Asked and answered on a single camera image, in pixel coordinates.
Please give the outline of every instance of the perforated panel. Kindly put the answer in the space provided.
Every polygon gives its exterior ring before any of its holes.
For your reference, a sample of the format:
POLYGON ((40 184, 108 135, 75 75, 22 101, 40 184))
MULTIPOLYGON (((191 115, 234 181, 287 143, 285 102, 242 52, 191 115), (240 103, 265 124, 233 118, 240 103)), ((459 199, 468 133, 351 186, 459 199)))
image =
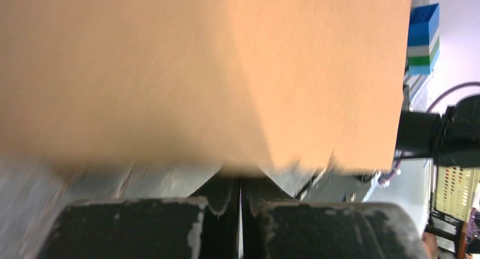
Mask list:
POLYGON ((435 208, 467 221, 479 179, 479 168, 438 167, 435 208))

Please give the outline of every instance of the white wall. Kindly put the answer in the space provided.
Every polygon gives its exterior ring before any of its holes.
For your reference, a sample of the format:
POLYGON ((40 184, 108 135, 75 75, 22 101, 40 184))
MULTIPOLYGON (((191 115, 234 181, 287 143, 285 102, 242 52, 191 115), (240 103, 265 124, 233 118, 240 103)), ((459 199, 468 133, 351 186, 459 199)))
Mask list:
MULTIPOLYGON (((480 0, 430 0, 440 3, 440 57, 434 68, 428 98, 434 100, 448 88, 466 81, 480 81, 480 0)), ((480 93, 480 88, 458 91, 435 111, 480 93)))

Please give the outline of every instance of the black machine arm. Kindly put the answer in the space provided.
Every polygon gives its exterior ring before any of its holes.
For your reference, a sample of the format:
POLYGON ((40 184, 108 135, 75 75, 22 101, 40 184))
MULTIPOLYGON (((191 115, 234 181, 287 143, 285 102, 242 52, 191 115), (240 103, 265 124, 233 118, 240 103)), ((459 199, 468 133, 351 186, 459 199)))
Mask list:
POLYGON ((480 95, 449 106, 443 116, 402 111, 396 150, 432 158, 438 166, 480 166, 480 95))

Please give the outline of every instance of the plywood sheet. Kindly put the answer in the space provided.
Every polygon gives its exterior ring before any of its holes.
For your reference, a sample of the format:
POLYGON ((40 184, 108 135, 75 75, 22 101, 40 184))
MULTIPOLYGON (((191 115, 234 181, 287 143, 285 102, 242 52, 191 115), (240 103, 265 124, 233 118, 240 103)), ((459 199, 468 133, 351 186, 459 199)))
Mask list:
POLYGON ((411 0, 0 0, 0 150, 389 170, 411 0))

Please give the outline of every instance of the green stripe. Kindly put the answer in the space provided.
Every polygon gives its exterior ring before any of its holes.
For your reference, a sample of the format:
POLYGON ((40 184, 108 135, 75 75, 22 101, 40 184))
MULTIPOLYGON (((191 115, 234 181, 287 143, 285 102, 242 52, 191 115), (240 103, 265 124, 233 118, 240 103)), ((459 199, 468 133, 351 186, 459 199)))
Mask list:
POLYGON ((435 54, 440 47, 440 37, 436 40, 435 46, 428 57, 409 57, 408 65, 410 66, 428 66, 434 60, 435 54))

